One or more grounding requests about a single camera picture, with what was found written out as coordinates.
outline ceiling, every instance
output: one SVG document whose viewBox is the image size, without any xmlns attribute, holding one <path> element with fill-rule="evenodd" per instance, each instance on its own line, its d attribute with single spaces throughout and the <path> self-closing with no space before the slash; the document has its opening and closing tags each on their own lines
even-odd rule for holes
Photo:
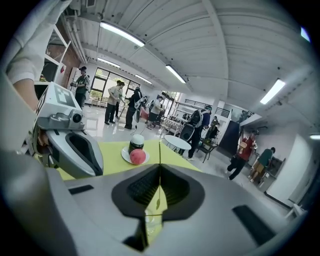
<svg viewBox="0 0 320 256">
<path fill-rule="evenodd" d="M 115 62 L 160 90 L 212 95 L 264 118 L 288 110 L 293 120 L 320 125 L 312 46 L 273 1 L 95 0 L 88 8 L 82 2 L 79 17 L 65 13 L 65 18 L 75 21 L 89 62 L 98 57 Z M 145 46 L 100 28 L 102 16 Z M 167 64 L 187 83 L 179 82 Z M 277 78 L 286 86 L 268 104 L 260 104 Z"/>
</svg>

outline ceiling light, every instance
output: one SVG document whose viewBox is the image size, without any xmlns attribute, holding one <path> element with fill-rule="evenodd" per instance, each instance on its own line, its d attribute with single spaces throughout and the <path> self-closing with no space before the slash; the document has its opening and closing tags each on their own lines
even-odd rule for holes
<svg viewBox="0 0 320 256">
<path fill-rule="evenodd" d="M 171 65 L 166 65 L 165 67 L 166 67 L 172 74 L 174 74 L 174 76 L 175 76 L 176 78 L 178 78 L 181 83 L 183 83 L 183 84 L 186 83 L 186 81 L 182 78 L 182 76 L 179 75 L 178 72 L 175 71 L 175 69 L 174 69 Z"/>
<path fill-rule="evenodd" d="M 105 59 L 103 59 L 103 58 L 98 58 L 98 61 L 107 63 L 107 64 L 109 64 L 109 65 L 111 65 L 111 66 L 116 67 L 116 68 L 120 68 L 120 66 L 119 66 L 118 64 L 115 64 L 115 63 L 113 63 L 113 62 L 111 62 L 111 61 L 107 61 L 107 60 L 105 60 Z"/>
<path fill-rule="evenodd" d="M 309 36 L 308 36 L 308 34 L 307 34 L 307 31 L 306 31 L 303 27 L 301 27 L 301 33 L 300 33 L 300 35 L 301 35 L 305 40 L 307 40 L 308 42 L 310 42 L 310 38 L 309 38 Z"/>
<path fill-rule="evenodd" d="M 320 140 L 320 134 L 312 134 L 312 135 L 310 135 L 310 139 L 312 139 L 312 140 Z"/>
<path fill-rule="evenodd" d="M 135 74 L 134 76 L 137 77 L 137 78 L 140 78 L 141 80 L 145 81 L 146 83 L 152 85 L 152 82 L 148 81 L 147 79 L 143 78 L 142 76 L 140 76 L 138 74 Z"/>
<path fill-rule="evenodd" d="M 267 104 L 268 101 L 270 101 L 285 85 L 286 83 L 278 78 L 275 84 L 268 91 L 268 93 L 263 97 L 263 99 L 260 100 L 260 102 L 262 104 Z"/>
<path fill-rule="evenodd" d="M 145 43 L 142 42 L 141 40 L 139 40 L 138 38 L 134 37 L 133 35 L 125 32 L 122 29 L 117 28 L 117 27 L 115 27 L 113 25 L 107 24 L 105 22 L 100 22 L 100 27 L 105 29 L 105 30 L 109 30 L 111 32 L 114 32 L 114 33 L 118 34 L 119 36 L 122 36 L 122 37 L 130 40 L 131 42 L 135 43 L 137 46 L 142 47 L 142 46 L 145 45 Z"/>
</svg>

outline black shirt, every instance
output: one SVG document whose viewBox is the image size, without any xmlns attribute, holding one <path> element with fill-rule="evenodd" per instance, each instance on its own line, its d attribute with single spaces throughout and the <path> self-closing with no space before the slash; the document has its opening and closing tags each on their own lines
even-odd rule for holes
<svg viewBox="0 0 320 256">
<path fill-rule="evenodd" d="M 130 98 L 130 102 L 128 104 L 129 107 L 134 108 L 135 103 L 141 99 L 141 92 L 138 92 L 137 90 L 134 91 L 133 95 Z"/>
</svg>

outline white floor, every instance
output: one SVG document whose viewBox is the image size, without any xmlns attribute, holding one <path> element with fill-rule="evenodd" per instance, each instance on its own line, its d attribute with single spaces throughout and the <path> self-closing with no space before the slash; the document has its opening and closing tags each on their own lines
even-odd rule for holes
<svg viewBox="0 0 320 256">
<path fill-rule="evenodd" d="M 114 118 L 115 124 L 106 125 L 105 124 L 105 111 L 106 109 L 103 107 L 89 107 L 85 106 L 83 108 L 84 118 L 83 122 L 85 124 L 86 131 L 94 137 L 98 142 L 120 142 L 120 141 L 130 141 L 133 134 L 142 134 L 145 140 L 151 139 L 159 139 L 160 134 L 162 132 L 161 129 L 158 129 L 158 126 L 153 130 L 149 130 L 146 128 L 145 120 L 142 119 L 137 124 L 137 130 L 132 129 L 128 130 L 125 129 L 125 113 L 122 114 L 120 119 Z M 136 125 L 135 120 L 132 122 L 132 127 L 134 128 Z M 213 150 L 209 160 L 204 161 L 205 154 L 201 151 L 195 152 L 194 154 L 195 160 L 191 163 L 197 167 L 198 169 L 202 170 L 207 174 L 216 175 L 222 178 L 227 178 L 227 174 L 225 174 L 225 170 L 227 166 L 230 164 L 228 157 Z M 258 198 L 261 202 L 263 202 L 268 208 L 272 211 L 285 216 L 289 210 L 285 207 L 281 206 L 277 202 L 273 201 L 272 199 L 265 196 L 257 187 L 249 181 L 247 175 L 249 174 L 249 170 L 245 167 L 242 172 L 235 177 L 232 182 L 236 182 L 238 185 L 242 186 L 256 198 Z"/>
</svg>

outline yellow-green table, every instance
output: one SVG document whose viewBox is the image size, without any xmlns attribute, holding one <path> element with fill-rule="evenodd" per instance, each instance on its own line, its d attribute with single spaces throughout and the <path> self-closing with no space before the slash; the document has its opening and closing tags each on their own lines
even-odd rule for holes
<svg viewBox="0 0 320 256">
<path fill-rule="evenodd" d="M 129 141 L 121 142 L 99 142 L 99 147 L 103 157 L 103 175 L 115 174 L 140 167 L 141 165 L 159 164 L 159 140 L 150 139 L 144 142 L 143 149 L 150 154 L 150 159 L 145 164 L 133 165 L 125 161 L 121 156 L 121 150 L 129 146 Z M 179 154 L 173 152 L 169 147 L 160 143 L 161 163 L 189 168 L 195 171 L 200 170 L 185 160 Z M 61 168 L 57 169 L 63 180 L 73 180 L 74 178 Z M 164 191 L 159 186 L 150 204 L 146 208 L 146 232 L 148 241 L 151 243 L 162 229 L 162 216 L 167 209 L 167 201 Z"/>
</svg>

